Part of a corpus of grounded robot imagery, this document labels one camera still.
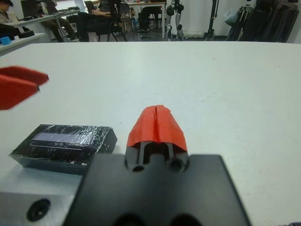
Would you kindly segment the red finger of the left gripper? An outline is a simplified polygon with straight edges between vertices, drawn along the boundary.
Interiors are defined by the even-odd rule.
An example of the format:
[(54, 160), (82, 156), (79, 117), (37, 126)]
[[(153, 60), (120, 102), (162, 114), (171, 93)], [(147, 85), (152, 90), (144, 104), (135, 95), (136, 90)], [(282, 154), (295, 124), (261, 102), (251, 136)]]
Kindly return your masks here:
[(11, 109), (38, 91), (38, 85), (33, 82), (1, 75), (0, 109)]
[(20, 66), (9, 66), (1, 68), (0, 74), (33, 82), (37, 85), (42, 85), (49, 80), (49, 77), (46, 73)]

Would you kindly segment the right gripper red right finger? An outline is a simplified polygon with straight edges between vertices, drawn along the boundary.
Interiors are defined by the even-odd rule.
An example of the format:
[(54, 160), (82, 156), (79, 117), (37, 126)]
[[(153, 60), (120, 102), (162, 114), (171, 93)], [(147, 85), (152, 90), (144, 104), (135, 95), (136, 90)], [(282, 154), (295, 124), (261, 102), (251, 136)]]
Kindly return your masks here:
[(156, 106), (156, 129), (158, 150), (164, 155), (167, 167), (185, 171), (189, 161), (185, 136), (171, 111), (163, 105)]

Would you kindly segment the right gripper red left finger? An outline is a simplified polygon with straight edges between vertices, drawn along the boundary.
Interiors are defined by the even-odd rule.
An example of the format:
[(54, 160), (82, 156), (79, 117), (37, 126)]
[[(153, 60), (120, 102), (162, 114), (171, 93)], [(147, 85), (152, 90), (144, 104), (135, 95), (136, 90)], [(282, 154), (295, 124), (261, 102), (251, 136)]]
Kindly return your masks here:
[(146, 145), (157, 141), (155, 132), (156, 106), (146, 107), (128, 135), (125, 162), (129, 170), (145, 164)]

